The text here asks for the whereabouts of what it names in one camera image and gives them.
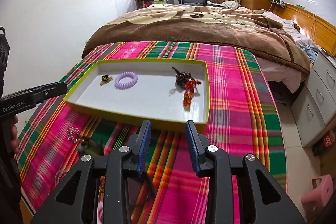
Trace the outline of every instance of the wooden headboard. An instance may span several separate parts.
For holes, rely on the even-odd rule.
[[[336,27],[328,21],[291,4],[287,4],[286,9],[276,6],[273,13],[284,19],[294,20],[301,33],[304,31],[305,36],[336,56]]]

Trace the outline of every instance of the beige fleece blanket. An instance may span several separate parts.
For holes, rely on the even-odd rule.
[[[124,41],[201,42],[246,49],[255,56],[309,74],[310,60],[281,23],[251,10],[154,4],[98,29],[83,57],[96,46]]]

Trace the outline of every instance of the tile floor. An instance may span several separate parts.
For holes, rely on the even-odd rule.
[[[311,179],[320,175],[320,159],[311,148],[302,148],[293,114],[288,106],[277,103],[286,148],[288,195],[304,218],[301,196],[313,189]]]

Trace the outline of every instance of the blue gripper pad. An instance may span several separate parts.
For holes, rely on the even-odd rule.
[[[195,128],[195,125],[194,125],[193,121],[188,121],[185,124],[185,137],[186,137],[186,140],[187,140],[187,143],[188,143],[191,165],[193,167],[193,170],[194,170],[195,174],[197,176],[199,176],[199,174],[201,172],[200,154],[199,154],[199,151],[198,151],[197,144],[195,142],[195,138],[198,138],[199,141],[201,141],[201,140],[198,136],[198,132]]]
[[[140,177],[145,170],[145,163],[148,148],[151,140],[152,125],[150,121],[144,120],[139,131],[139,136],[132,150],[132,162],[137,164],[137,175]]]

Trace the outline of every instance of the drawer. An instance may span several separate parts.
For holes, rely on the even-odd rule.
[[[335,115],[336,103],[314,69],[310,71],[306,85],[320,110],[324,123],[328,124]]]
[[[324,57],[322,53],[319,52],[313,69],[317,72],[323,83],[325,83],[327,89],[330,91],[330,94],[336,101],[336,69],[334,66],[327,58]]]
[[[306,86],[303,87],[291,109],[302,147],[305,147],[325,128],[319,108]]]

